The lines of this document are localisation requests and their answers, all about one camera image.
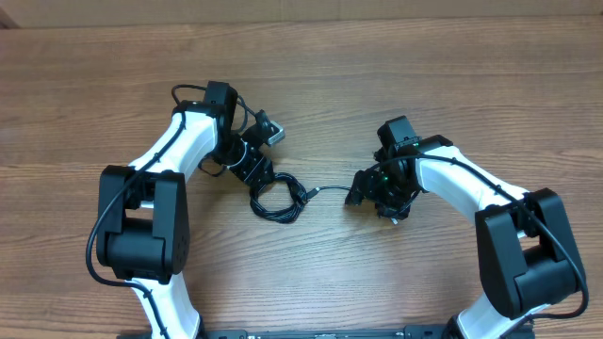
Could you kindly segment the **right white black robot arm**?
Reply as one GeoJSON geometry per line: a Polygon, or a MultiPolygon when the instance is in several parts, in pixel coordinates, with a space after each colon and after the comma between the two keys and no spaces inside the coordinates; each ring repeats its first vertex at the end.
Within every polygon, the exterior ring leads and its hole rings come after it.
{"type": "Polygon", "coordinates": [[[590,294],[561,197],[528,191],[468,160],[449,139],[416,134],[406,117],[377,131],[375,165],[356,172],[347,205],[373,202],[381,218],[403,220],[433,193],[474,226],[481,296],[443,325],[407,325],[402,338],[532,338],[537,319],[582,315],[590,294]]]}

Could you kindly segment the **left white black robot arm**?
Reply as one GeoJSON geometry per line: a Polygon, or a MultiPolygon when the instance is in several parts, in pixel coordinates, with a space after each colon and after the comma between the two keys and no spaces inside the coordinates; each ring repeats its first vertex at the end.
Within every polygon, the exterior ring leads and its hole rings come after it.
{"type": "Polygon", "coordinates": [[[201,101],[177,101],[159,140],[127,166],[100,176],[98,217],[86,247],[86,266],[98,283],[137,295],[151,328],[147,338],[202,338],[204,325],[183,276],[190,251],[187,181],[207,157],[248,186],[272,180],[261,154],[285,137],[264,111],[254,125],[233,129],[244,99],[229,84],[210,81],[201,101]]]}

